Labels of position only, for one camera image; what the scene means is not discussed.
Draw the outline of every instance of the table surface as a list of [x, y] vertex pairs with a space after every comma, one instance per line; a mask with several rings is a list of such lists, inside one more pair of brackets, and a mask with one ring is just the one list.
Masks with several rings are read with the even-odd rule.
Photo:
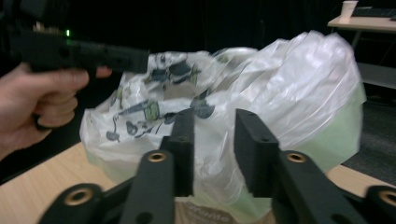
[[396, 33], [396, 21], [391, 21], [389, 18], [351, 17], [350, 19], [342, 20], [340, 17], [337, 17], [329, 21], [328, 26], [352, 30]]
[[[331, 169], [328, 177], [359, 196], [372, 185], [391, 186], [341, 165]], [[37, 223], [61, 192], [83, 182], [98, 184], [103, 190], [115, 186], [102, 170], [88, 163], [79, 143], [0, 186], [0, 223]]]

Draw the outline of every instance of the white table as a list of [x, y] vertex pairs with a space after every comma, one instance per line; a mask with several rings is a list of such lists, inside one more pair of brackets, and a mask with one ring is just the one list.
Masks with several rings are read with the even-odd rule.
[[[329, 21], [328, 26], [332, 27], [333, 32], [334, 29], [355, 31], [351, 44], [353, 49], [358, 45], [362, 32], [396, 34], [396, 21], [391, 21], [389, 18], [351, 17], [342, 20], [337, 17]], [[358, 63], [358, 67], [363, 82], [396, 89], [396, 68], [368, 63]]]

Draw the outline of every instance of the brass insert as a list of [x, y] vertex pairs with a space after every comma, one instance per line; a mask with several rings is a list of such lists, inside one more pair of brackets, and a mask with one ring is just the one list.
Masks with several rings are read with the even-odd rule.
[[148, 156], [148, 160], [152, 162], [159, 162], [159, 161], [164, 161], [166, 159], [166, 155], [163, 153], [152, 153], [151, 155]]
[[396, 192], [391, 190], [382, 190], [379, 192], [379, 198], [392, 206], [396, 206]]
[[70, 206], [80, 205], [87, 202], [93, 196], [91, 189], [75, 189], [64, 199], [64, 203]]
[[298, 153], [289, 153], [288, 160], [294, 162], [306, 162], [306, 157]]

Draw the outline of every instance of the wooden table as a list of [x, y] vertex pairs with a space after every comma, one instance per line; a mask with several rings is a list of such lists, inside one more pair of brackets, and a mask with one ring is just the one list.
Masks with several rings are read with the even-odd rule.
[[[359, 196], [363, 196], [369, 186], [389, 185], [344, 166], [333, 168], [328, 177]], [[0, 186], [0, 223], [37, 223], [61, 192], [83, 182], [98, 184], [103, 190], [115, 186], [102, 170], [87, 162], [83, 145], [77, 144]]]

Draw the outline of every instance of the plastic bag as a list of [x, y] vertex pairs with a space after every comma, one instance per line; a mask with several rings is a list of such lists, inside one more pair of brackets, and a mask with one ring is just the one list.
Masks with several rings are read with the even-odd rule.
[[254, 199], [233, 154], [236, 108], [256, 113], [282, 150], [299, 150], [327, 171], [359, 149], [365, 101], [353, 49], [339, 35], [303, 33], [262, 50], [152, 54], [146, 74], [125, 73], [103, 104], [87, 109], [80, 136], [90, 162], [117, 183], [157, 149], [174, 115], [193, 108], [193, 198], [179, 201], [259, 220], [269, 199]]

